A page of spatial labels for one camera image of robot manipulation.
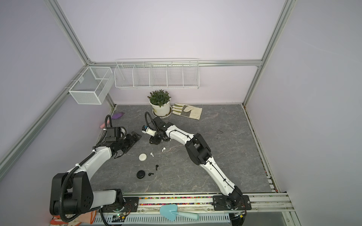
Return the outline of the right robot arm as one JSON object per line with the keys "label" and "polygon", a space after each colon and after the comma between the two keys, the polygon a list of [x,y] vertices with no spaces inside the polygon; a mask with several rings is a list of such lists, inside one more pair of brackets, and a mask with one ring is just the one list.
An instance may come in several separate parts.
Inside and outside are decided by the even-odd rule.
{"label": "right robot arm", "polygon": [[185,146],[191,161],[202,167],[220,189],[226,199],[227,210],[237,210],[246,207],[246,200],[238,186],[223,173],[212,156],[211,149],[201,134],[191,134],[179,129],[171,122],[164,122],[160,117],[152,118],[149,112],[145,115],[146,125],[142,132],[150,135],[149,143],[158,145],[161,141],[175,140]]}

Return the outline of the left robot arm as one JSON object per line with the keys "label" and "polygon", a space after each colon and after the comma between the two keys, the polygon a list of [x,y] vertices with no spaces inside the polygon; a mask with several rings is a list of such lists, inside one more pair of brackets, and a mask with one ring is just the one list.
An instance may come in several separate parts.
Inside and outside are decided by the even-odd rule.
{"label": "left robot arm", "polygon": [[93,175],[111,158],[126,154],[141,135],[128,133],[125,127],[114,127],[111,115],[105,117],[103,134],[91,154],[65,173],[58,173],[52,179],[50,214],[60,216],[68,223],[82,214],[100,210],[107,206],[115,212],[122,212],[127,204],[121,189],[93,191],[90,183]]}

